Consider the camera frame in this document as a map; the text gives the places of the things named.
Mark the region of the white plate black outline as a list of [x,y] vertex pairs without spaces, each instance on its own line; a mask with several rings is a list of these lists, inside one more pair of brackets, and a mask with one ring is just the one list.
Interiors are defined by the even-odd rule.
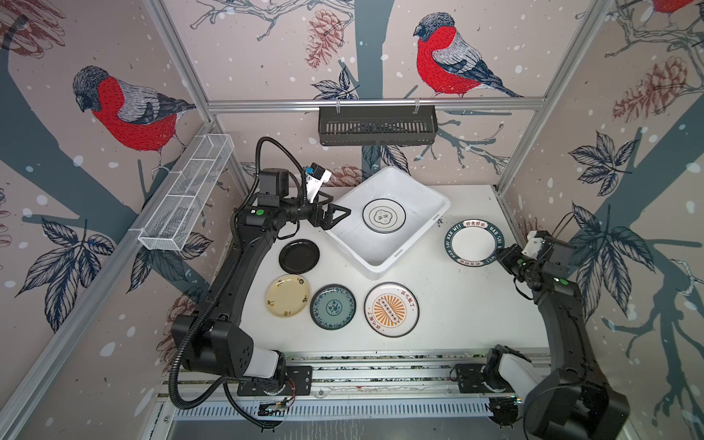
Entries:
[[370,201],[362,211],[362,220],[368,229],[379,234],[392,234],[401,229],[407,219],[403,206],[389,198]]

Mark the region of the green rim plate large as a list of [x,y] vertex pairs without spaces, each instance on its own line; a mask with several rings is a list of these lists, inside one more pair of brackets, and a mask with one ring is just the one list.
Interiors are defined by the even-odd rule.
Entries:
[[466,219],[453,225],[445,234],[447,256],[465,267],[484,267],[497,260],[505,248],[502,231],[482,219]]

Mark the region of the white plastic bin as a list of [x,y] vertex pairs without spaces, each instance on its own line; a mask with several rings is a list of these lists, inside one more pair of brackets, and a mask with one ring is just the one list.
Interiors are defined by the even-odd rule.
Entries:
[[337,204],[350,215],[326,234],[370,280],[381,278],[451,207],[447,196],[393,167],[375,173]]

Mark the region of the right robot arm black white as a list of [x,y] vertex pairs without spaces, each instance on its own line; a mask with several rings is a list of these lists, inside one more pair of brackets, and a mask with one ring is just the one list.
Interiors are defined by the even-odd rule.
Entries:
[[497,261],[516,285],[531,290],[546,327],[551,372],[545,378],[516,349],[495,346],[482,375],[491,389],[509,387],[522,401],[520,418],[527,438],[615,439],[630,415],[627,398],[601,371],[586,330],[583,296],[568,280],[568,243],[550,235],[512,245]]

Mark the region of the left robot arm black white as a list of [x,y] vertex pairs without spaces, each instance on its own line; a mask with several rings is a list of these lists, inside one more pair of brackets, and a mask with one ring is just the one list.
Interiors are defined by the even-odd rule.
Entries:
[[[229,381],[252,381],[260,390],[278,392],[287,381],[282,352],[259,348],[240,326],[251,285],[279,232],[302,221],[329,230],[350,216],[333,196],[305,197],[255,194],[233,217],[233,239],[225,263],[208,293],[190,315],[172,325],[177,346],[169,374],[169,394],[181,409],[196,407]],[[192,401],[179,392],[179,374],[190,370],[217,377]]]

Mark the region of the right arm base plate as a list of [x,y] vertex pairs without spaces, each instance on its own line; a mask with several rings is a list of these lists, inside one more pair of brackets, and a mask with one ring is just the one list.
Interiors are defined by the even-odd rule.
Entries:
[[460,394],[514,393],[498,371],[485,364],[458,364],[454,366],[450,377],[458,385]]

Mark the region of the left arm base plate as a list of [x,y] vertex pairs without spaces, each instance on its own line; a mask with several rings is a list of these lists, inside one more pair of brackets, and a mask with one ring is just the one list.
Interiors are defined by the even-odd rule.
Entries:
[[289,366],[279,368],[272,378],[246,378],[238,383],[238,397],[308,396],[311,392],[313,368]]

